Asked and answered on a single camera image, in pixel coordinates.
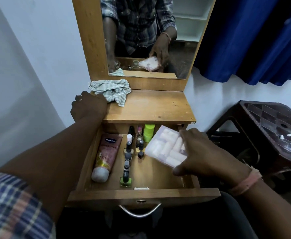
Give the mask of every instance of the clear plastic box of white rolls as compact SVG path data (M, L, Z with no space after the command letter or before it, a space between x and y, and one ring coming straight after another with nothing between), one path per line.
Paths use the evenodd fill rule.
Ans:
M161 126L145 148L145 154L172 168L181 164L187 157L180 134Z

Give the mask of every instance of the neon green container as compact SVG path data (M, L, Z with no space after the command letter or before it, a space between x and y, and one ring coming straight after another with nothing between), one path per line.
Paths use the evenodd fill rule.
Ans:
M143 140L145 142L150 142L153 137L155 125L154 124L146 124L143 130Z

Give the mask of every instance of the towel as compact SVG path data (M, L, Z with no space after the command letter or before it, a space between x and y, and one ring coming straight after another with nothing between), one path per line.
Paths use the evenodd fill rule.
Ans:
M88 83L89 89L94 93L102 93L108 102L116 101L118 106L124 106L127 94L131 92L127 80L96 80Z
M109 73L109 75L110 76L124 76L124 71L122 70L122 68L119 68L115 72Z

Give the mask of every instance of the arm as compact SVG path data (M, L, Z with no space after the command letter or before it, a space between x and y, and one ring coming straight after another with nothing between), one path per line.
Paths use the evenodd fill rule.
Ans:
M119 19L117 15L116 0L100 0L100 6L103 18L103 33L107 52L108 71L112 73L116 70L117 64L115 47Z
M176 40L178 34L176 31L175 18L173 16L173 1L172 0L158 0L156 4L157 20L161 33L157 38L149 56L153 56L156 53L159 65L161 68L159 71L163 71L164 67L169 62L169 44L170 41Z
M93 136L106 114L103 95L92 96L84 91L76 98L71 109L73 125L0 168L1 173L30 184L55 222L79 179Z
M197 129L181 131L188 153L187 159L175 167L175 175L194 174L219 177L234 187L248 177L251 169L231 154L213 144ZM291 205L258 180L238 197L250 219L257 221L256 229L264 238L291 239Z

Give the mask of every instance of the mirror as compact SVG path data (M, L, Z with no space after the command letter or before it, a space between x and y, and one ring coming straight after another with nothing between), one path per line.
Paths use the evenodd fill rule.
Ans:
M109 75L186 79L213 1L100 0Z

